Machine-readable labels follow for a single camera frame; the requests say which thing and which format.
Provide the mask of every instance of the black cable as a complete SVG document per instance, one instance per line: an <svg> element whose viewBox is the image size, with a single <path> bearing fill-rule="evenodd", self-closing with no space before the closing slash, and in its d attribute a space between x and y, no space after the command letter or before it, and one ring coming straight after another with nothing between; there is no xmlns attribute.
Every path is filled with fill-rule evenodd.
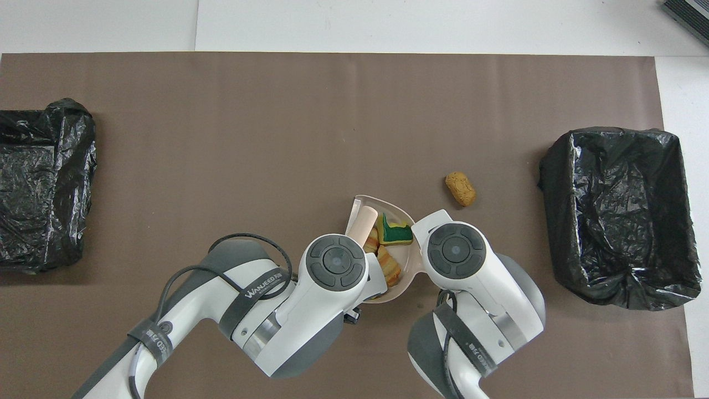
<svg viewBox="0 0 709 399"><path fill-rule="evenodd" d="M228 234L217 241L214 241L214 243L209 247L209 250L207 253L212 252L214 247L219 245L222 241L226 241L228 239L232 239L235 237L248 237L252 239L257 239L260 241L263 241L265 243L270 244L273 246L278 252L281 253L283 256L283 259L286 261L286 265L288 267L288 278L286 279L285 283L283 284L282 287L280 287L275 293L270 293L263 295L259 300L267 300L273 297L276 297L277 295L280 295L282 292L286 290L288 287L288 284L291 282L291 277L293 275L293 265L291 264L291 259L288 257L288 254L281 248L280 245L276 244L274 241L267 239L266 237L260 236L258 234L253 234L253 233L234 233L234 234ZM162 316L162 310L164 309L165 302L167 301L167 294L170 291L170 287L172 287L172 284L183 274L193 271L193 270L202 270L202 271L207 271L210 273L214 273L217 275L219 278L224 280L227 284L229 284L236 292L240 293L242 288L234 282L234 280L230 279L229 276L224 274L223 272L220 272L218 270L210 269L205 266L201 265L192 265L192 266L187 266L186 268L183 268L179 271L177 271L175 274L172 275L172 277L165 283L165 287L162 289L162 294L160 294L160 301L157 303L157 310L155 311L155 314L152 318L152 321L157 324L157 322L160 320ZM131 373L132 375L128 376L128 387L130 389L130 396L132 399L140 399L140 394L138 393L138 387L135 384L135 370Z"/></svg>
<svg viewBox="0 0 709 399"><path fill-rule="evenodd" d="M438 299L436 300L436 306L445 303L448 301L448 299L451 300L451 308L453 309L453 312L455 312L458 309L458 299L455 297L455 293L451 290L441 290L438 293ZM443 371L446 376L446 382L448 382L448 387L451 388L453 393L456 395L456 398L463 398L463 394L460 393L460 390L458 389L458 386L455 385L455 381L453 381L453 376L450 374L450 368L448 367L448 346L450 344L450 333L446 332L445 335L445 340L443 344Z"/></svg>

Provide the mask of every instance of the black plastic bag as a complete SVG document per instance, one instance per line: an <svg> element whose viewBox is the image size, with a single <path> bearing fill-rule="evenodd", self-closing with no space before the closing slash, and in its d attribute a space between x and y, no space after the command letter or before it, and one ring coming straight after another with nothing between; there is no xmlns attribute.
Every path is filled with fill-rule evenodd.
<svg viewBox="0 0 709 399"><path fill-rule="evenodd" d="M0 111L0 270L75 263L91 206L96 127L72 99Z"/></svg>
<svg viewBox="0 0 709 399"><path fill-rule="evenodd" d="M540 162L554 275L597 305L664 310L699 295L700 267L679 139L595 127Z"/></svg>

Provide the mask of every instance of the velcro strap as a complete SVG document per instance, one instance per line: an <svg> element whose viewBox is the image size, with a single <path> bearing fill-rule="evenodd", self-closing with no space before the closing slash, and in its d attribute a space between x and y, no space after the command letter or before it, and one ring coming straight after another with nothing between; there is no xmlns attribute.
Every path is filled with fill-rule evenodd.
<svg viewBox="0 0 709 399"><path fill-rule="evenodd" d="M497 369L497 364L490 357L490 353L483 348L480 341L447 303L440 304L433 312L481 376L487 377Z"/></svg>
<svg viewBox="0 0 709 399"><path fill-rule="evenodd" d="M219 331L231 339L234 330L251 310L256 301L266 295L273 287L283 283L287 277L280 268L274 268L254 280L239 292L231 305L226 308L224 315L219 320Z"/></svg>
<svg viewBox="0 0 709 399"><path fill-rule="evenodd" d="M151 319L145 319L138 323L128 333L128 336L137 339L145 345L152 357L155 358L158 367L162 366L172 354L170 338Z"/></svg>

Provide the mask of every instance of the brown mat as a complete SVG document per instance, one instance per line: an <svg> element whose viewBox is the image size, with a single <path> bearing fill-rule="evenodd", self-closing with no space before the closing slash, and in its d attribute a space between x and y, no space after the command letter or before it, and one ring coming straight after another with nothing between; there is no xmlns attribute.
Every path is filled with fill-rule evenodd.
<svg viewBox="0 0 709 399"><path fill-rule="evenodd" d="M0 109L72 97L98 126L84 259L0 275L0 397L71 395L211 242L253 231L297 261L368 194L476 225L541 287L547 328L483 389L502 398L692 396L681 308L590 305L554 281L537 162L587 126L662 128L651 58L278 53L4 54ZM460 209L443 177L478 190ZM365 305L298 378L270 381L211 322L155 374L155 398L436 398L406 354L424 275Z"/></svg>

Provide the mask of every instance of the white table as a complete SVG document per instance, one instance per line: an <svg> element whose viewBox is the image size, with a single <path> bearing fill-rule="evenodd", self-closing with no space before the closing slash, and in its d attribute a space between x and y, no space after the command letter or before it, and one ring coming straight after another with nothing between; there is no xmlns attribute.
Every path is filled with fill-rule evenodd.
<svg viewBox="0 0 709 399"><path fill-rule="evenodd" d="M657 57L664 127L681 138L700 259L709 253L709 48L658 1L0 2L0 55L190 50ZM685 311L695 395L709 397L709 295Z"/></svg>

